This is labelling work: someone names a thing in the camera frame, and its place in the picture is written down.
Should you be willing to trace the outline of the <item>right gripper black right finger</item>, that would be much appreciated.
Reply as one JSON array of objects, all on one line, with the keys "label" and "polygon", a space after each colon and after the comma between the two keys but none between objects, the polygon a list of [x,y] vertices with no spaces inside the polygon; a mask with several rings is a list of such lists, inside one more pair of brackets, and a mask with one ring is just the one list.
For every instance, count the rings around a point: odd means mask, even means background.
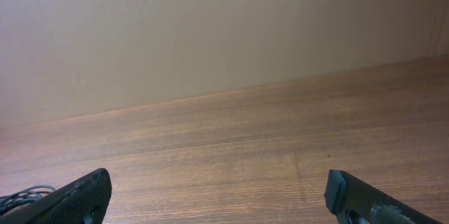
[{"label": "right gripper black right finger", "polygon": [[329,170],[324,197],[339,224],[440,224],[342,170]]}]

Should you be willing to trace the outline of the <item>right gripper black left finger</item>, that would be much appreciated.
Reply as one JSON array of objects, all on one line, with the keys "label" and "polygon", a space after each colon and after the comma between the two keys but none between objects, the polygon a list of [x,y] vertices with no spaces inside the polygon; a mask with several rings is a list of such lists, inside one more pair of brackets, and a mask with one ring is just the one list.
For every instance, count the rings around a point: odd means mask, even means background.
[{"label": "right gripper black left finger", "polygon": [[101,224],[112,196],[105,168],[55,189],[35,185],[1,197],[1,224]]}]

